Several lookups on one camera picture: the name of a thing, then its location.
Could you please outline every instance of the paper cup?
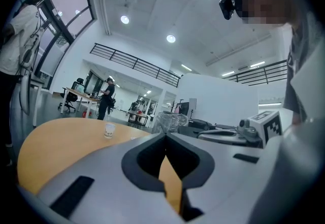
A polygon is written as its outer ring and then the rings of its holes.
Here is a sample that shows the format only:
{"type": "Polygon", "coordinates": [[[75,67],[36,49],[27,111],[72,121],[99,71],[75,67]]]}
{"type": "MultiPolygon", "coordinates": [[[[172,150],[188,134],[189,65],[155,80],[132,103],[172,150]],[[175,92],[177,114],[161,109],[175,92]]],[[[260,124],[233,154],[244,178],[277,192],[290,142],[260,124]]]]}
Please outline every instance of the paper cup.
{"type": "Polygon", "coordinates": [[[106,137],[106,138],[112,138],[113,137],[113,134],[114,134],[114,131],[115,131],[115,125],[114,124],[111,124],[111,123],[107,123],[105,125],[104,137],[106,137]]]}

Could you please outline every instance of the white ceiling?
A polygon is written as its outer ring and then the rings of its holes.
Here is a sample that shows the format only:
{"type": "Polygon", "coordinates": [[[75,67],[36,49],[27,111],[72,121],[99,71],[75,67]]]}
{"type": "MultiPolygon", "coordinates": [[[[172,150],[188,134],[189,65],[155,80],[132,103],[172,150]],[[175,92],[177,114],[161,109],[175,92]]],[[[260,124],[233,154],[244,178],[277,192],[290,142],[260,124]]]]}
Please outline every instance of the white ceiling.
{"type": "MultiPolygon", "coordinates": [[[[125,74],[116,72],[114,70],[110,70],[106,67],[95,65],[91,62],[89,63],[91,64],[90,69],[93,70],[102,79],[106,79],[109,76],[112,76],[115,80],[114,84],[119,85],[122,89],[136,93],[140,96],[146,94],[147,95],[146,98],[153,99],[154,101],[158,101],[162,91],[160,88],[152,86],[143,81],[137,80],[135,78],[129,77],[125,74]]],[[[166,92],[164,103],[175,100],[175,97],[176,95],[166,92]]]]}
{"type": "MultiPolygon", "coordinates": [[[[211,61],[222,60],[240,47],[258,43],[270,35],[268,29],[243,24],[233,15],[224,19],[219,7],[220,0],[137,0],[125,8],[117,0],[106,0],[110,29],[122,35],[137,39],[162,49],[169,56],[174,54],[182,63],[180,56],[184,51],[197,61],[210,65],[211,61]],[[122,24],[120,17],[127,15],[128,25],[122,24]],[[176,42],[170,44],[166,36],[173,34],[176,42]]],[[[270,56],[260,50],[260,57],[270,56]]],[[[247,55],[247,63],[252,60],[247,55]]],[[[219,67],[229,65],[218,62],[219,67]]]]}

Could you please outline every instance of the white shirt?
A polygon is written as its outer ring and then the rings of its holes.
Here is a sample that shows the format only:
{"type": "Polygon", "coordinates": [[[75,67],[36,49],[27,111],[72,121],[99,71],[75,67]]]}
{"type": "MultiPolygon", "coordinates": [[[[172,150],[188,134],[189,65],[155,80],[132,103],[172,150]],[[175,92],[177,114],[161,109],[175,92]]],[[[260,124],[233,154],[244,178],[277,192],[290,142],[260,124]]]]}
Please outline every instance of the white shirt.
{"type": "Polygon", "coordinates": [[[0,71],[16,75],[19,70],[20,49],[24,47],[30,36],[40,28],[40,14],[36,6],[30,5],[22,9],[10,24],[15,35],[0,50],[0,71]]]}

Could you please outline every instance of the glass wall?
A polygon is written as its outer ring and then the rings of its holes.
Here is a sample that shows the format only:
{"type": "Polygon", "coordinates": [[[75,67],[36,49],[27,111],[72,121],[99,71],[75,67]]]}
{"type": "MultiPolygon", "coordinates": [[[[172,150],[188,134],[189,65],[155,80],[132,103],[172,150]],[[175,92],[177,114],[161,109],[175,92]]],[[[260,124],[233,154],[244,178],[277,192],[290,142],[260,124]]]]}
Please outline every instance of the glass wall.
{"type": "Polygon", "coordinates": [[[41,20],[50,21],[50,24],[42,36],[32,70],[45,81],[43,88],[49,89],[64,54],[93,20],[93,15],[89,0],[40,1],[38,8],[41,20]]]}

